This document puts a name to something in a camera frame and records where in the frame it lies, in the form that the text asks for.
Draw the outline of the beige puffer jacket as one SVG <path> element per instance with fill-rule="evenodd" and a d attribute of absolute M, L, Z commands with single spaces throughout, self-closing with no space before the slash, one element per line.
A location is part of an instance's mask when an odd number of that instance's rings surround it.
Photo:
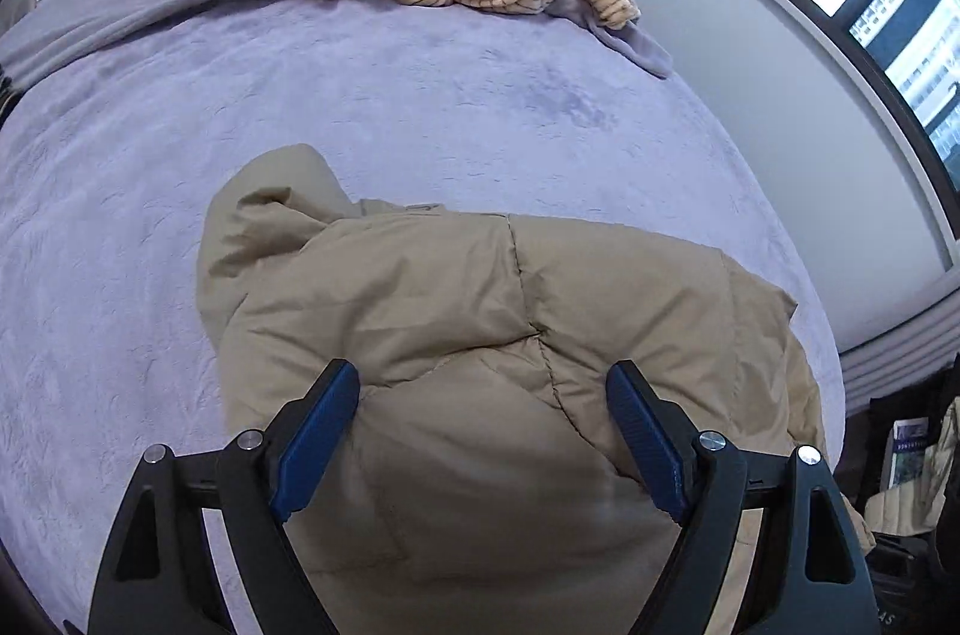
<path fill-rule="evenodd" d="M 716 248 L 353 201 L 295 145 L 213 197 L 197 273 L 231 431 L 359 373 L 286 528 L 345 633 L 626 632 L 677 528 L 608 414 L 620 360 L 745 450 L 835 446 L 793 299 Z"/>

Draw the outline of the purple bed blanket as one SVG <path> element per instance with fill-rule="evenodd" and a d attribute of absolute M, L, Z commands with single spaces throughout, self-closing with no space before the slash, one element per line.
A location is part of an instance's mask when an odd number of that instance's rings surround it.
<path fill-rule="evenodd" d="M 745 159 L 680 78 L 556 18 L 391 0 L 254 0 L 142 32 L 26 94 L 2 131 L 2 537 L 83 622 L 149 443 L 223 442 L 195 305 L 213 195 L 306 143 L 356 198 L 633 225 L 724 250 L 796 299 L 823 399 L 827 314 Z"/>

